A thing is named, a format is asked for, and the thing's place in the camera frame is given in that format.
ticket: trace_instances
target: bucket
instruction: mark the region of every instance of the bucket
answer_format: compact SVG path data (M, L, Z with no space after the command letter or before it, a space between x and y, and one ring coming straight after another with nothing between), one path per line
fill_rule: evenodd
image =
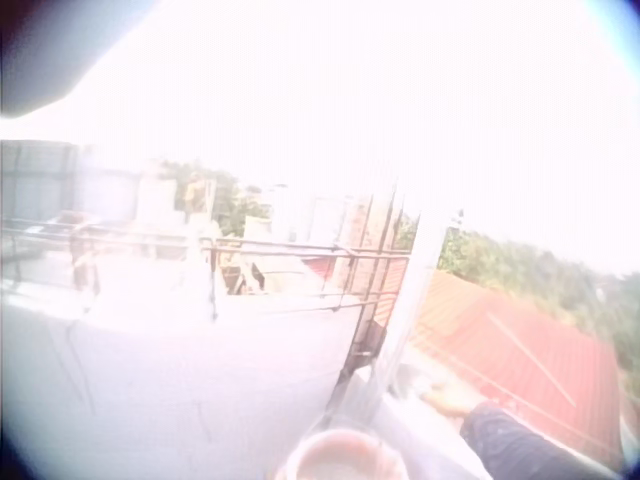
M312 435L289 457L278 480L408 480L402 457L352 429Z

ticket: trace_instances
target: red roof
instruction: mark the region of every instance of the red roof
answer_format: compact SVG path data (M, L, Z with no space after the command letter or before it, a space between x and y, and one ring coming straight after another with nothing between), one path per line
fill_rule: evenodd
M610 346L440 271L410 343L534 429L614 470L622 467Z

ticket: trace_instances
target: sleeve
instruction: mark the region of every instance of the sleeve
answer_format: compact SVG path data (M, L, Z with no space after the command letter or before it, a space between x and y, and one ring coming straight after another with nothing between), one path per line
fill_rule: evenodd
M460 434L494 480L606 478L490 402L467 416Z

